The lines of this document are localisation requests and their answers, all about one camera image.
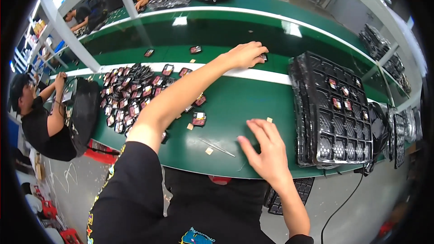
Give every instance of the small packaged item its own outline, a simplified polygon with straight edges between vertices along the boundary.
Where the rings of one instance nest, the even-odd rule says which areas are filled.
[[[356,86],[357,87],[359,87],[360,89],[361,89],[361,83],[360,83],[360,80],[358,79],[358,78],[354,78],[354,82],[355,82],[355,84],[356,84]]]
[[[145,99],[143,100],[143,102],[140,103],[140,107],[141,107],[142,109],[144,109],[144,107],[145,107],[145,106],[148,106],[150,102],[151,102],[151,99],[150,99],[149,97],[147,97],[147,98],[145,98]]]
[[[328,79],[328,83],[330,84],[330,87],[332,89],[337,89],[337,87],[336,87],[336,81],[334,79],[329,78]]]
[[[168,87],[168,86],[170,86],[170,85],[172,85],[173,83],[175,83],[175,79],[174,78],[172,78],[172,77],[169,77],[167,80],[166,80],[166,86]]]
[[[131,91],[135,91],[136,89],[140,89],[142,87],[141,84],[132,84],[131,85]]]
[[[124,118],[124,123],[126,127],[130,127],[134,123],[134,118],[131,115],[126,115]]]
[[[351,101],[350,101],[350,100],[348,100],[348,99],[345,100],[344,105],[345,105],[345,109],[346,109],[346,110],[348,110],[348,111],[352,111]]]
[[[118,77],[121,77],[123,73],[124,73],[124,68],[123,68],[123,67],[120,67],[120,68],[118,69]]]
[[[190,47],[190,53],[191,54],[198,54],[200,52],[202,52],[202,47],[200,47],[200,46]]]
[[[128,138],[128,135],[130,134],[131,128],[132,128],[132,127],[128,127],[128,128],[125,130],[125,134],[124,134],[124,135],[125,135],[126,138]]]
[[[342,93],[343,93],[345,96],[350,95],[350,91],[348,90],[347,87],[341,87],[341,90],[342,90]]]
[[[122,91],[122,97],[124,98],[130,98],[130,94],[127,91]]]
[[[110,105],[108,105],[108,106],[106,106],[106,108],[104,109],[104,114],[105,114],[106,116],[110,116],[112,110],[113,110],[113,108],[112,108]]]
[[[367,112],[366,110],[362,110],[362,111],[361,111],[361,114],[362,114],[363,119],[364,119],[365,121],[369,120],[369,115],[368,115],[368,112]]]
[[[159,95],[162,92],[162,90],[164,90],[164,87],[155,87],[155,89],[154,89],[154,97],[157,96],[157,95]]]
[[[165,76],[170,76],[170,75],[172,74],[172,72],[173,72],[173,68],[174,68],[173,65],[166,64],[166,65],[164,66],[163,71],[162,71],[161,73],[162,73],[163,75],[165,75]]]
[[[193,108],[193,106],[188,106],[184,111],[187,113],[187,112],[191,111],[192,108]]]
[[[128,86],[128,83],[130,83],[130,81],[131,81],[131,77],[125,78],[124,81],[122,82],[122,87]]]
[[[263,58],[264,62],[267,62],[267,61],[268,61],[267,53],[262,53],[262,54],[260,55],[260,57]]]
[[[340,110],[342,108],[341,101],[337,98],[332,98],[333,100],[333,106],[335,109]]]
[[[146,53],[144,53],[144,57],[151,57],[154,54],[154,49],[148,49]]]
[[[127,105],[128,105],[128,99],[127,99],[127,98],[122,99],[122,100],[119,102],[119,108],[120,108],[120,109],[123,109],[123,108],[126,107]]]
[[[140,68],[140,67],[141,67],[140,63],[135,63],[135,64],[131,67],[131,70],[134,72],[134,71],[137,71],[138,68]]]
[[[111,84],[111,85],[116,84],[117,80],[118,80],[118,77],[117,77],[117,76],[113,76],[113,77],[111,77],[110,84]]]
[[[113,107],[113,109],[117,110],[119,108],[119,101],[113,100],[111,102],[111,106]]]
[[[125,116],[125,111],[118,110],[116,111],[116,121],[123,121]]]
[[[163,134],[161,135],[161,144],[165,144],[168,138],[168,134],[167,131],[164,131]]]
[[[107,118],[107,126],[108,126],[108,127],[111,127],[111,126],[113,125],[113,123],[115,123],[115,117],[114,117],[113,115],[110,115],[110,116]]]
[[[207,98],[203,95],[203,93],[201,93],[200,96],[196,99],[196,101],[194,101],[194,104],[196,106],[201,106],[206,100]]]
[[[129,75],[130,74],[130,68],[129,67],[125,67],[125,69],[124,69],[124,73],[122,74],[124,77],[126,77],[127,75]]]
[[[124,132],[124,123],[123,122],[116,122],[115,123],[115,132],[116,133],[123,133]]]
[[[111,77],[111,73],[106,73],[105,75],[104,75],[104,77],[103,77],[103,79],[102,80],[104,80],[104,82],[107,80],[107,79],[109,79]]]
[[[103,98],[100,107],[104,108],[107,104],[107,99]]]
[[[140,108],[137,104],[134,104],[129,106],[128,111],[130,112],[130,116],[136,117],[140,113]]]
[[[188,69],[188,68],[182,68],[181,71],[179,71],[178,75],[180,77],[185,76],[186,74],[191,73],[193,70],[192,69]]]
[[[155,76],[154,80],[152,81],[152,84],[154,86],[161,86],[163,84],[164,79],[160,76]]]
[[[149,96],[151,93],[152,93],[152,86],[149,85],[149,86],[144,87],[142,96],[146,97],[146,96]]]
[[[196,127],[203,127],[205,125],[205,121],[207,116],[205,112],[195,112],[193,113],[193,122],[192,124]]]

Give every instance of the black cable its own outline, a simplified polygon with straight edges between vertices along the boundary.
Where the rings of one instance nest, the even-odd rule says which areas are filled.
[[[339,206],[339,208],[338,209],[336,209],[336,211],[328,218],[328,220],[327,220],[327,222],[326,222],[326,224],[324,224],[324,227],[323,227],[323,229],[321,230],[321,244],[324,244],[324,239],[323,239],[323,234],[324,234],[324,229],[326,228],[326,226],[327,226],[327,224],[328,224],[328,222],[332,219],[332,217],[339,211],[339,209],[341,209],[342,208],[342,206],[344,206],[347,202],[348,202],[348,200],[351,198],[351,196],[353,196],[353,194],[355,193],[355,191],[357,190],[357,188],[360,186],[360,183],[361,183],[361,180],[363,179],[363,175],[364,175],[364,173],[365,173],[365,165],[363,165],[363,170],[362,170],[362,174],[361,174],[361,177],[360,177],[360,181],[359,181],[359,183],[357,184],[357,186],[355,187],[355,189],[354,189],[354,191],[351,193],[351,195],[345,200],[345,202],[341,205],[341,206]]]

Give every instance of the red stool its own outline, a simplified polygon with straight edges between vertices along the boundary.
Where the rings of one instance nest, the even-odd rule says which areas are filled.
[[[83,244],[75,229],[66,229],[60,232],[60,236],[67,244]]]
[[[56,219],[57,209],[52,205],[51,201],[42,201],[42,211],[47,218]]]

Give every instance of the stacked black trays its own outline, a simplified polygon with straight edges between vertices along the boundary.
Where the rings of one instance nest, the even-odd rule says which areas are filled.
[[[372,160],[368,102],[351,70],[306,52],[290,64],[299,166]]]

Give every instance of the fingers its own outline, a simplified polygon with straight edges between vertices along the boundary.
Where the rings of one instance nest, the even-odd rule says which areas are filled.
[[[251,122],[254,122],[259,128],[261,128],[272,142],[278,142],[282,140],[274,123],[267,122],[263,119],[252,119]]]
[[[250,141],[243,136],[238,136],[237,139],[238,142],[240,143],[241,149],[246,154],[246,157],[249,160],[249,164],[252,166],[256,165],[258,163],[259,155],[255,151],[255,149],[253,149]]]
[[[252,131],[252,133],[255,135],[259,144],[265,144],[265,143],[269,142],[269,138],[267,137],[264,130],[261,127],[259,127],[254,121],[248,120],[248,121],[246,121],[246,123],[247,123],[247,126]]]

